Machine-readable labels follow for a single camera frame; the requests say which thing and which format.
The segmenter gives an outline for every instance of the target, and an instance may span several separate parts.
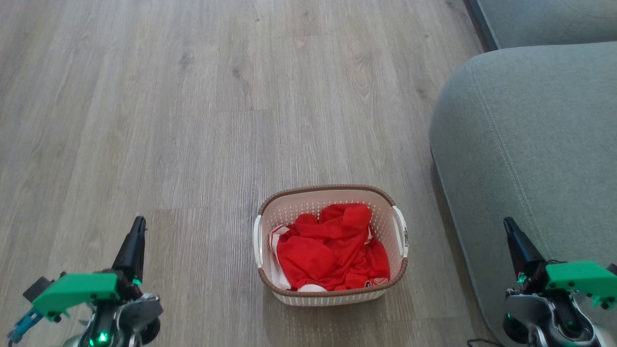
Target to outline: red clothing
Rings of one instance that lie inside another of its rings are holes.
[[[364,204],[330,205],[319,220],[312,214],[298,216],[276,246],[292,289],[316,284],[346,290],[390,280],[383,245],[376,238],[367,242],[371,216]]]

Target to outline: plastic basket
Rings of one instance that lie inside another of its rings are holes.
[[[291,224],[298,215],[318,215],[331,204],[363,203],[373,210],[371,226],[382,242],[390,263],[390,281],[381,285],[353,290],[297,292],[277,288],[270,280],[272,251],[268,234],[279,224]],[[382,296],[395,285],[407,268],[407,227],[392,198],[371,186],[315,186],[283,191],[268,198],[259,210],[253,227],[253,251],[259,277],[274,296],[292,306],[335,306],[369,301]]]

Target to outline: perforated basket wall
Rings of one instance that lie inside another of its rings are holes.
[[[319,215],[331,204],[349,203],[364,203],[373,211],[371,226],[386,249],[391,280],[369,288],[322,293],[299,293],[274,286],[270,279],[274,255],[267,246],[269,232],[279,224],[293,223],[298,215]],[[293,306],[334,306],[379,298],[401,279],[407,267],[405,220],[392,199],[371,186],[317,186],[273,195],[264,202],[255,220],[253,247],[257,270],[264,284],[280,301]]]

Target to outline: green plastic mount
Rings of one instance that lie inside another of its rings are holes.
[[[66,274],[42,292],[32,305],[54,321],[60,314],[68,317],[67,309],[97,299],[119,298],[115,274]]]
[[[617,275],[592,261],[564,262],[546,266],[547,290],[578,290],[594,298],[593,305],[615,305]]]

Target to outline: white handle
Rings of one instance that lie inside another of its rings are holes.
[[[405,223],[403,213],[401,213],[398,207],[392,206],[392,210],[394,210],[394,225],[396,226],[396,239],[399,242],[400,255],[406,258],[409,252],[407,223]]]
[[[255,263],[260,269],[263,266],[263,250],[262,250],[262,233],[260,221],[262,215],[258,215],[255,218],[255,224],[253,224],[253,253],[255,254]]]

